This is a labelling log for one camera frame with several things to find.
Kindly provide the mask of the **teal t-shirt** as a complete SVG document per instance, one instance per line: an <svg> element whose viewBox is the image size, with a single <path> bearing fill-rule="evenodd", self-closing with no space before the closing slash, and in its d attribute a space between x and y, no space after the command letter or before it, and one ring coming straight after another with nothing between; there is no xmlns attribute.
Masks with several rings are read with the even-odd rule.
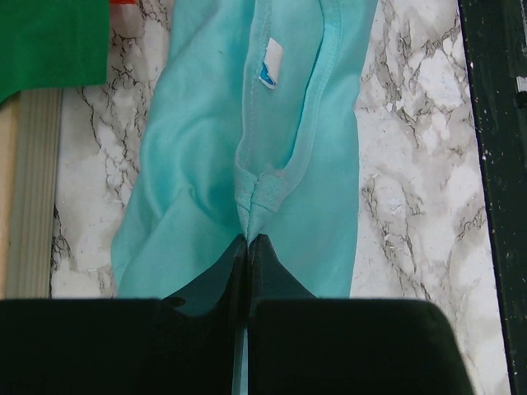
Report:
<svg viewBox="0 0 527 395"><path fill-rule="evenodd" d="M165 297L237 235L267 235L319 297L348 297L354 105L373 1L178 1L140 171L111 245L117 291Z"/></svg>

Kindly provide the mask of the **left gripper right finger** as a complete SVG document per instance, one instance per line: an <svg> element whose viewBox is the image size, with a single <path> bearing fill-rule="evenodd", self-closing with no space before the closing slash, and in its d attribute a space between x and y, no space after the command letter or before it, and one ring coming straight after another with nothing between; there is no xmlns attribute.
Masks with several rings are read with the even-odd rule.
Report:
<svg viewBox="0 0 527 395"><path fill-rule="evenodd" d="M441 310L423 300L313 296L268 236L249 249L251 394L465 394Z"/></svg>

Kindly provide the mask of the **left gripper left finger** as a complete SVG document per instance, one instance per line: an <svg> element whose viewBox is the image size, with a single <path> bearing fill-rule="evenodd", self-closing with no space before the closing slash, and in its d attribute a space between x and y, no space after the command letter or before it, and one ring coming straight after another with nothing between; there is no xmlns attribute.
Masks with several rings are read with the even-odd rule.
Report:
<svg viewBox="0 0 527 395"><path fill-rule="evenodd" d="M246 253L164 299L4 300L2 393L237 394Z"/></svg>

